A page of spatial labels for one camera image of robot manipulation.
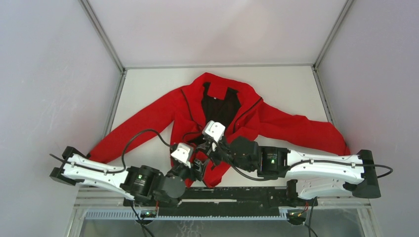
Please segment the red jacket black lining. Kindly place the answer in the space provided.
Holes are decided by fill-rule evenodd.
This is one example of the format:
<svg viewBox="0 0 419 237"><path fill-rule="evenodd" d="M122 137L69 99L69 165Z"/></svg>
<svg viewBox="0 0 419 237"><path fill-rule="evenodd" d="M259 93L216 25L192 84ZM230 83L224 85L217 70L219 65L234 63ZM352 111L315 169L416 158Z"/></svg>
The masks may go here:
<svg viewBox="0 0 419 237"><path fill-rule="evenodd" d="M284 140L292 144L345 156L343 136L329 122L290 115L265 103L248 84L204 73L176 88L127 119L89 153L92 161L108 163L172 126L170 143L202 143L209 121L225 126L228 142L242 136Z"/></svg>

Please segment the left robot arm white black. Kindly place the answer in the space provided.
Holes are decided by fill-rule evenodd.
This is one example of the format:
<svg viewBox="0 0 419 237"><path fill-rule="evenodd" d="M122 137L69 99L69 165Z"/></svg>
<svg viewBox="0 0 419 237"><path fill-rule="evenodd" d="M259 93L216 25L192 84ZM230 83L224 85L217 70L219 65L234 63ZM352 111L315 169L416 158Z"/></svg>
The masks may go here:
<svg viewBox="0 0 419 237"><path fill-rule="evenodd" d="M192 148L184 143L172 150L174 166L163 174L150 166L111 166L89 160L77 149L68 146L60 158L60 167L53 168L50 178L67 185L94 186L112 191L126 200L148 206L153 203L177 205L186 191L186 180L201 181L207 162L187 161Z"/></svg>

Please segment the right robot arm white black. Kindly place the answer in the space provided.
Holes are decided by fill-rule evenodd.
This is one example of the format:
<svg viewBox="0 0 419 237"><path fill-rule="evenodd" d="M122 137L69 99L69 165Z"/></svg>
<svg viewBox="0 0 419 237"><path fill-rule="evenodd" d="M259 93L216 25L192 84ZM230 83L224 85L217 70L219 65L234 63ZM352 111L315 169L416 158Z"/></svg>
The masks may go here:
<svg viewBox="0 0 419 237"><path fill-rule="evenodd" d="M260 146L244 137L230 144L207 137L198 149L215 166L226 163L248 179L258 182L285 179L286 201L291 205L315 197L381 197L378 165L370 150L347 156L316 155Z"/></svg>

